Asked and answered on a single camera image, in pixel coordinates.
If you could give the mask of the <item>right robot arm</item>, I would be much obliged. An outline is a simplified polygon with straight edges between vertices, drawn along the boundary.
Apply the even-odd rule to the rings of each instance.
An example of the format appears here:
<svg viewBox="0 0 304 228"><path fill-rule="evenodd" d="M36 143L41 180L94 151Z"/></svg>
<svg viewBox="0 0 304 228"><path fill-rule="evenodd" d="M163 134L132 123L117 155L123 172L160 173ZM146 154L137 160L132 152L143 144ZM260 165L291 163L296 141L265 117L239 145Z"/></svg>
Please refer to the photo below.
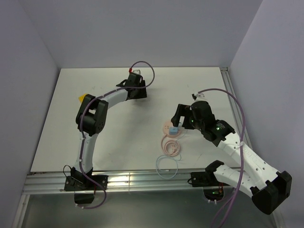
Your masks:
<svg viewBox="0 0 304 228"><path fill-rule="evenodd" d="M179 104L171 122L178 126L184 117L182 127L199 130L203 137L229 155L234 161L244 158L244 173L240 174L224 162L216 160L203 172L192 172L190 181L193 187L216 186L224 183L248 195L254 205L270 215L290 195L292 177L280 172L260 158L249 146L240 140L234 128L224 120L217 120L206 101L192 105Z"/></svg>

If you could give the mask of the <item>blue charger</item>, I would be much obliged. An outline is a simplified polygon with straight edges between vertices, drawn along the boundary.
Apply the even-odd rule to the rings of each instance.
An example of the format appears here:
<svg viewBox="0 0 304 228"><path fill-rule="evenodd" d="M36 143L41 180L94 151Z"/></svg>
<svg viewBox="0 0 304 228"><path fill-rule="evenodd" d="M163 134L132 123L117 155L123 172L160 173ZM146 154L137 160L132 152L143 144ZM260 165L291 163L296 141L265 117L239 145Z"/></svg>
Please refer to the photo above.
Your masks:
<svg viewBox="0 0 304 228"><path fill-rule="evenodd" d="M179 133L178 127L169 127L169 135L177 135Z"/></svg>

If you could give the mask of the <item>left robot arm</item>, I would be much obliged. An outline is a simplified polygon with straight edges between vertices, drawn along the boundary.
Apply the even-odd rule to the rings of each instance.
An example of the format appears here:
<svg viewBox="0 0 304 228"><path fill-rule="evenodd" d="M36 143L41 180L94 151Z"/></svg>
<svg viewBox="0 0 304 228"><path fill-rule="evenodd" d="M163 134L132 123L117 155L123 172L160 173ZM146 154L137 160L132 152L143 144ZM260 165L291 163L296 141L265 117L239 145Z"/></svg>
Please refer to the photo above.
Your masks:
<svg viewBox="0 0 304 228"><path fill-rule="evenodd" d="M130 72L127 79L105 95L85 95L76 115L76 124L80 131L80 151L71 168L71 178L80 189L86 190L92 186L95 142L105 127L108 110L120 102L146 97L145 80L136 72Z"/></svg>

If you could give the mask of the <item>pink round power strip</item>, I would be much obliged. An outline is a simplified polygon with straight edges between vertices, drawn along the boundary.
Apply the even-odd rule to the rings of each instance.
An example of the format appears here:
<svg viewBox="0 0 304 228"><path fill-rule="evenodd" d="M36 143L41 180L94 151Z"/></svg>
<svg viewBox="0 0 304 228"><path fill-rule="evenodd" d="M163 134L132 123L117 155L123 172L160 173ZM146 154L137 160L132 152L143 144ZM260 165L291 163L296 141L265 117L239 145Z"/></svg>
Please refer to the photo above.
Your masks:
<svg viewBox="0 0 304 228"><path fill-rule="evenodd" d="M172 126L173 126L172 122L170 120L167 120L162 127L162 131L165 136L167 136L169 138L176 138L181 134L181 130L178 128L179 133L177 135L169 135L169 127L172 127Z"/></svg>

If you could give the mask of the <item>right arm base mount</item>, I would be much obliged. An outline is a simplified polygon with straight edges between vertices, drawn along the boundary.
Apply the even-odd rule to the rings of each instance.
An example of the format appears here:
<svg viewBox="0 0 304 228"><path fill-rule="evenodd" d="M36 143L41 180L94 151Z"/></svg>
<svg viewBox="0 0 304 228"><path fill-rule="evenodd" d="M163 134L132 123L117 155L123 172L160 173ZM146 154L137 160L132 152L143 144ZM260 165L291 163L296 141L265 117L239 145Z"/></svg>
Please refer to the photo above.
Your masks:
<svg viewBox="0 0 304 228"><path fill-rule="evenodd" d="M224 198L225 184L217 181L215 176L209 172L191 172L187 183L194 188L202 187L207 200L219 201Z"/></svg>

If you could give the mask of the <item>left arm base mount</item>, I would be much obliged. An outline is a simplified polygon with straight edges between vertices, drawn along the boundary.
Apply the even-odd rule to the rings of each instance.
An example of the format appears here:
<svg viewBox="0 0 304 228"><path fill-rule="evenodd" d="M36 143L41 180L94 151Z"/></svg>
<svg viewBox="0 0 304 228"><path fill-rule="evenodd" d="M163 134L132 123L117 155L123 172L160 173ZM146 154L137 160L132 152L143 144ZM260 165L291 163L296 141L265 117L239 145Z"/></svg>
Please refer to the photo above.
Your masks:
<svg viewBox="0 0 304 228"><path fill-rule="evenodd" d="M64 191L74 192L74 202L82 206L91 204L98 190L106 190L108 184L107 175L93 175L91 169L87 176L88 180L81 172L69 165L63 167L63 174L66 178Z"/></svg>

